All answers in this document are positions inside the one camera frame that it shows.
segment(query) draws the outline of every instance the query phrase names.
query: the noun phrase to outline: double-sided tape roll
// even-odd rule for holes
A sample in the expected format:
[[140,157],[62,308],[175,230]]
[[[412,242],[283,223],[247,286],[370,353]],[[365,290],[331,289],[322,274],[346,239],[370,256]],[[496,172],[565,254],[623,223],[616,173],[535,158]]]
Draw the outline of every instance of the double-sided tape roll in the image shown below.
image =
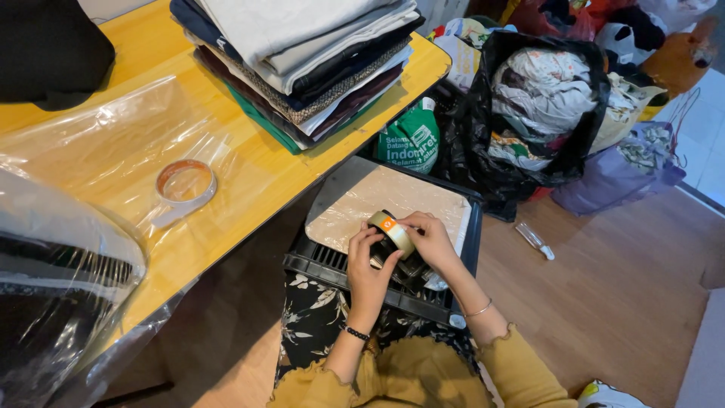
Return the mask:
[[[169,182],[171,177],[182,171],[196,169],[208,173],[210,175],[210,182],[207,188],[200,194],[190,200],[177,201],[171,200],[165,195],[166,184]],[[156,193],[159,195],[162,203],[167,204],[171,207],[170,211],[167,211],[160,216],[156,217],[151,223],[156,228],[165,228],[172,224],[177,219],[187,216],[190,213],[203,207],[209,200],[214,197],[217,192],[217,179],[214,176],[212,169],[203,162],[194,159],[179,160],[171,163],[164,167],[156,178]]]
[[393,241],[395,246],[403,250],[403,255],[400,257],[401,260],[405,261],[415,252],[413,242],[410,241],[403,227],[395,221],[395,218],[390,213],[378,211],[368,219],[368,224],[382,229],[385,235]]

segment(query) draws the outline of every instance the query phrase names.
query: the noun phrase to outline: yellow table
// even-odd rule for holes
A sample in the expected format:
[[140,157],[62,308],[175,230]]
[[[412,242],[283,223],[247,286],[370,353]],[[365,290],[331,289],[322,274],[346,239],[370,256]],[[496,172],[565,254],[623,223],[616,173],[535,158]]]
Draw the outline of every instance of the yellow table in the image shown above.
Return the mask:
[[[95,356],[194,282],[286,204],[354,155],[396,114],[445,77],[451,64],[451,59],[441,49],[413,34],[410,45],[415,52],[402,74],[402,84],[385,93],[352,125],[315,149],[293,156],[246,117],[226,87],[197,64],[192,57],[192,45],[184,38],[181,27],[170,19],[168,1],[153,2],[110,20],[100,28],[116,48],[116,64],[107,89],[96,93],[75,110],[112,101],[159,78],[174,75],[189,98],[203,105],[225,126],[231,135],[227,143],[236,152],[237,160],[259,169],[266,177],[235,174],[220,181],[228,188],[225,197],[217,194],[203,209],[189,216],[188,223],[172,228],[150,253],[144,281],[129,298],[123,318],[113,333],[107,333],[98,350],[91,353]],[[3,135],[7,132],[68,112],[44,112],[32,104],[0,105],[0,154],[3,153]],[[111,157],[116,154],[113,146],[109,146],[109,151]],[[128,154],[123,149],[117,151],[118,155]],[[64,169],[55,167],[49,171]],[[148,194],[153,191],[154,177],[152,174],[135,184],[119,187]],[[249,192],[260,193],[250,197]],[[125,205],[115,199],[113,192],[80,198],[117,213],[122,213]],[[215,231],[214,217],[220,212],[224,212],[230,221],[223,230]],[[195,233],[213,237],[213,240],[204,242],[200,249],[198,240],[194,239]]]

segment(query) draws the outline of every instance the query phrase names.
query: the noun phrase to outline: silver bangle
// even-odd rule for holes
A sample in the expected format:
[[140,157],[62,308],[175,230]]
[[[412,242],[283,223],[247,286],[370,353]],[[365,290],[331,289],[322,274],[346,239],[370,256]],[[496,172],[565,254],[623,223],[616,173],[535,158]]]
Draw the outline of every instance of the silver bangle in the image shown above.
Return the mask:
[[477,311],[476,313],[473,313],[473,314],[464,314],[463,317],[469,318],[469,317],[476,316],[477,314],[481,314],[481,313],[485,312],[486,310],[488,310],[488,308],[491,307],[492,304],[494,304],[494,299],[493,298],[489,298],[489,304],[486,305],[486,307],[484,307],[480,311]]

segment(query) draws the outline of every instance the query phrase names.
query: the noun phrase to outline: black floral fabric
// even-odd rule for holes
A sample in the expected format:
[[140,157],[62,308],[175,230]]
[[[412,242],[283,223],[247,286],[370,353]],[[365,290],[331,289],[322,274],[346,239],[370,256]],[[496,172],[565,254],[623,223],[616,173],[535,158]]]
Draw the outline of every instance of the black floral fabric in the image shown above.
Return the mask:
[[[347,319],[350,305],[349,292],[301,274],[287,274],[285,291],[275,387],[287,372],[309,367],[312,362],[327,357]],[[451,346],[480,374],[471,333],[467,329],[453,329],[383,306],[373,335],[381,350],[402,338],[432,337]]]

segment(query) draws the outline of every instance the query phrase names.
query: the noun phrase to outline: wooden floor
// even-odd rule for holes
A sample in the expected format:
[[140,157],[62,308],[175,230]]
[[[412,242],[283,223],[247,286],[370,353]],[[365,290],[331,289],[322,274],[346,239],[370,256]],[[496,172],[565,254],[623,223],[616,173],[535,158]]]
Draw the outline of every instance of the wooden floor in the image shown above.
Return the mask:
[[[281,256],[309,202],[207,273],[107,395],[171,378],[171,392],[127,407],[262,407],[278,353]],[[556,259],[486,217],[478,281],[501,311],[572,395],[599,378],[672,407],[708,296],[700,281],[725,273],[725,219],[673,190],[589,218],[544,199],[522,205],[518,220]]]

